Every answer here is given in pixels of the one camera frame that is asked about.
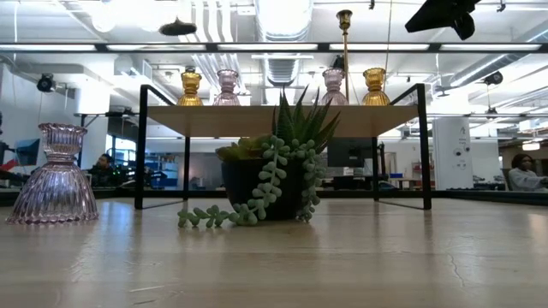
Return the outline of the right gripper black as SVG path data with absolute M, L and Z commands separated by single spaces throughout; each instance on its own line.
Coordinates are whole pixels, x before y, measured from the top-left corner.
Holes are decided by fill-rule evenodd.
M 405 24 L 409 33 L 449 27 L 460 40 L 469 39 L 475 32 L 473 17 L 469 14 L 481 0 L 426 0 Z M 452 15 L 459 15 L 454 20 Z

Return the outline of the amber ribbed glass candle holder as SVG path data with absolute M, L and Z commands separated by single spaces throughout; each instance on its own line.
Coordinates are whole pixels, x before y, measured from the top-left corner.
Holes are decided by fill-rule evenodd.
M 364 73 L 368 93 L 362 99 L 365 106 L 386 106 L 390 99 L 384 93 L 385 70 L 383 68 L 369 68 Z
M 182 96 L 178 99 L 178 106 L 202 106 L 202 100 L 198 95 L 201 75 L 193 68 L 187 69 L 181 74 Z

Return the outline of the pink ribbed glass candle holder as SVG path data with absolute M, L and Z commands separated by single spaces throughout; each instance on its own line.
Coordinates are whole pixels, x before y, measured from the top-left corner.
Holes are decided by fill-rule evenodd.
M 232 69 L 221 69 L 217 72 L 220 93 L 215 97 L 214 106 L 239 106 L 240 102 L 235 94 L 239 74 Z
M 323 73 L 326 93 L 320 103 L 326 105 L 348 105 L 348 100 L 341 92 L 343 82 L 343 70 L 340 68 L 328 68 Z
M 46 163 L 27 180 L 6 222 L 47 224 L 98 219 L 92 187 L 76 165 L 87 133 L 84 127 L 41 123 Z

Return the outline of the white cabinet with icons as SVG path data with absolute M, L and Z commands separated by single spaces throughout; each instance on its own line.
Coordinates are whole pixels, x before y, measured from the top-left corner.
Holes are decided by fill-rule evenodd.
M 436 118 L 432 121 L 432 130 L 436 189 L 473 188 L 468 118 Z

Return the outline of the black computer monitor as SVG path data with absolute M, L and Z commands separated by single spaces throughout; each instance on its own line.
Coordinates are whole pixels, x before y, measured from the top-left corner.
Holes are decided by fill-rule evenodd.
M 371 138 L 334 138 L 327 144 L 329 167 L 363 167 L 372 159 Z

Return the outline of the person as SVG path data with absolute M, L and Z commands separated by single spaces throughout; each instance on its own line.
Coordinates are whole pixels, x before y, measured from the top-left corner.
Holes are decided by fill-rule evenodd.
M 111 160 L 112 157 L 105 153 L 88 170 L 88 174 L 92 177 L 92 187 L 119 187 L 122 184 L 122 177 L 112 167 Z
M 548 176 L 533 172 L 533 159 L 527 154 L 513 157 L 508 176 L 512 191 L 548 193 Z

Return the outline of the potted artificial succulent plant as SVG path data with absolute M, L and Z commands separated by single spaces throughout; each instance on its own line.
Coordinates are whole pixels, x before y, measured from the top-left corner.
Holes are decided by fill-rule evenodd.
M 340 121 L 338 115 L 325 120 L 331 103 L 315 101 L 312 110 L 305 112 L 301 100 L 291 108 L 281 92 L 269 134 L 242 137 L 216 149 L 232 210 L 216 204 L 205 210 L 180 210 L 178 227 L 204 222 L 207 228 L 218 228 L 226 221 L 239 226 L 268 220 L 309 222 L 320 204 L 317 188 L 325 177 L 321 153 Z

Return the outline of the blue-screen monitor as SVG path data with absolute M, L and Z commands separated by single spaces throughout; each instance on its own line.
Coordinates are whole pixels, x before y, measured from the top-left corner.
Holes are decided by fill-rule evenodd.
M 24 139 L 15 143 L 15 154 L 20 166 L 37 164 L 40 139 Z

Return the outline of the black overhead frame beam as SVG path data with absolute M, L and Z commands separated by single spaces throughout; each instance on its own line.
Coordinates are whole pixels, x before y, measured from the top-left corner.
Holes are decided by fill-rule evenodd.
M 548 54 L 548 43 L 0 43 L 6 53 L 464 53 Z

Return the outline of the white ceiling air duct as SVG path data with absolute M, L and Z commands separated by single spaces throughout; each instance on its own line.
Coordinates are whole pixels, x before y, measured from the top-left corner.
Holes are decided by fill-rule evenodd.
M 265 42 L 306 41 L 313 0 L 253 0 L 258 33 Z

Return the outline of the wooden shelf riser black frame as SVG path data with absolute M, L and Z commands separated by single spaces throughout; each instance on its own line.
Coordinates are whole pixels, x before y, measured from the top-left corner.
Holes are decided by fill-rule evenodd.
M 432 189 L 425 86 L 415 84 L 407 89 L 402 96 L 406 97 L 412 92 L 418 94 L 416 105 L 334 106 L 329 109 L 326 119 L 330 121 L 336 118 L 340 121 L 334 134 L 335 137 L 370 138 L 373 142 L 382 133 L 411 119 L 418 119 L 422 184 L 420 196 L 423 199 L 423 209 L 430 210 L 432 208 Z M 188 188 L 190 139 L 192 137 L 239 138 L 269 133 L 273 113 L 279 111 L 280 109 L 275 106 L 176 106 L 155 87 L 147 84 L 141 85 L 134 208 L 144 210 L 146 207 L 143 205 L 143 198 L 152 196 L 144 189 L 148 119 L 153 119 L 184 137 L 183 189 L 174 192 L 173 196 L 186 200 L 193 196 Z

